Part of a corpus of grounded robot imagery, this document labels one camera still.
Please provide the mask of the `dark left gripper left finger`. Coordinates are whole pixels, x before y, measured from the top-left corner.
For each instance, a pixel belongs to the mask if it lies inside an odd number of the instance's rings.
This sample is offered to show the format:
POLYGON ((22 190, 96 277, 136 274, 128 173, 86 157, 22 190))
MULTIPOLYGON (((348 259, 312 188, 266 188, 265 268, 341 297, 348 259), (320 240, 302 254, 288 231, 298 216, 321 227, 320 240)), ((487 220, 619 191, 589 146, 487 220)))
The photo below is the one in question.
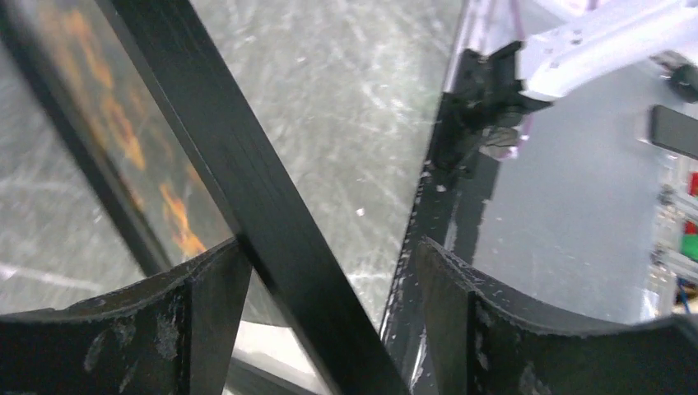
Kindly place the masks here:
POLYGON ((250 278, 234 240, 66 309, 1 318, 4 394, 220 394, 250 278))

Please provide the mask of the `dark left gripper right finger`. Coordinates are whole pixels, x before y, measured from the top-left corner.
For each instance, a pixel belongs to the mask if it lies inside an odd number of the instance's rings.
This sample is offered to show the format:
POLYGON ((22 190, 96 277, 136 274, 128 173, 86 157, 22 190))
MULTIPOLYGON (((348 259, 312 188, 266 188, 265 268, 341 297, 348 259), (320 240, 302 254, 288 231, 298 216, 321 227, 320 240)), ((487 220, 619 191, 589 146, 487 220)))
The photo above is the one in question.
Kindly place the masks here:
POLYGON ((432 239, 416 251, 442 394, 694 394, 697 318, 625 325, 541 302, 432 239))

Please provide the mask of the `white mat board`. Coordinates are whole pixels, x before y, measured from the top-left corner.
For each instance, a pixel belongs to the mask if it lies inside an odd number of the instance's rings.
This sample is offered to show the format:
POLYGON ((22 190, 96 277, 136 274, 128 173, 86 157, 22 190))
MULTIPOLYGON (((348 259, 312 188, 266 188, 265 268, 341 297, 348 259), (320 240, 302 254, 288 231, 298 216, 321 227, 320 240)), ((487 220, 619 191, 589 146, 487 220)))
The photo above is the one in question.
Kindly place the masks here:
POLYGON ((313 393, 331 393, 290 328, 242 321, 233 356, 313 393))

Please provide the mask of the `black picture frame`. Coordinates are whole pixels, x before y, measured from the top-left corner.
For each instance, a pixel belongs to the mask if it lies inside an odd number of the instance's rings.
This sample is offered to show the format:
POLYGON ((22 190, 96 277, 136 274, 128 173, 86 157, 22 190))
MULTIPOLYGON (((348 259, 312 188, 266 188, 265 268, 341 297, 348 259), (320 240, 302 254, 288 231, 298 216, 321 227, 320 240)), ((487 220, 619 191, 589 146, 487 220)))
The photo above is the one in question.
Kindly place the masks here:
MULTIPOLYGON (((106 157, 89 142, 86 118, 18 2, 1 4, 2 45, 139 264, 151 257, 146 237, 118 193, 106 157)), ((406 393, 400 373, 192 4, 96 2, 229 226, 232 236, 218 245, 238 243, 250 277, 253 272, 261 276, 331 393, 406 393)))

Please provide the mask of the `sunflower photo print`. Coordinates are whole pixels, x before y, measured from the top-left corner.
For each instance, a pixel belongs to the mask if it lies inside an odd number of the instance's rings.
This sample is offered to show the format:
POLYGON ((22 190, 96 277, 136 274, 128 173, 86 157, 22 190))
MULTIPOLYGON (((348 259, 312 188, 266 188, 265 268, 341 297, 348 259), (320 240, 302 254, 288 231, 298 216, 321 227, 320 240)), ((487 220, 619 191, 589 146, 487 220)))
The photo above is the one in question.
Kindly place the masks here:
POLYGON ((89 124, 151 257, 163 272, 232 236, 150 91, 95 1, 19 1, 89 124))

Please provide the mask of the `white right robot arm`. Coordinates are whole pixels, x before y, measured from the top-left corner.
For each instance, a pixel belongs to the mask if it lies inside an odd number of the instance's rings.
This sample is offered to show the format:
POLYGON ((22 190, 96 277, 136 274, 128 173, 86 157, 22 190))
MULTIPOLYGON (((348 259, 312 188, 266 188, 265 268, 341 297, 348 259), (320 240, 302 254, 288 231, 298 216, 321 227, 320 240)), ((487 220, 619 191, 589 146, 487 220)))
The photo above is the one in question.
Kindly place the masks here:
POLYGON ((522 94, 552 102, 583 84, 697 38, 695 1, 611 1, 530 35, 517 54, 522 94))

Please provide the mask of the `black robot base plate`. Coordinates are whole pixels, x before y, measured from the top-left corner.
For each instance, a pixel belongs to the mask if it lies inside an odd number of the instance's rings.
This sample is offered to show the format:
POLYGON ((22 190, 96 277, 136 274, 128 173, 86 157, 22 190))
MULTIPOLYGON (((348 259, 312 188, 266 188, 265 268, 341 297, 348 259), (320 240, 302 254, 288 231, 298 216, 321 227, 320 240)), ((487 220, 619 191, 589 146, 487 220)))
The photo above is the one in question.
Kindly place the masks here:
POLYGON ((379 335, 413 394, 437 394, 427 347, 416 251, 425 237, 462 258, 475 252, 477 227, 499 169, 478 152, 486 126, 516 127, 546 104, 520 95, 515 40, 483 55, 454 55, 440 97, 379 335))

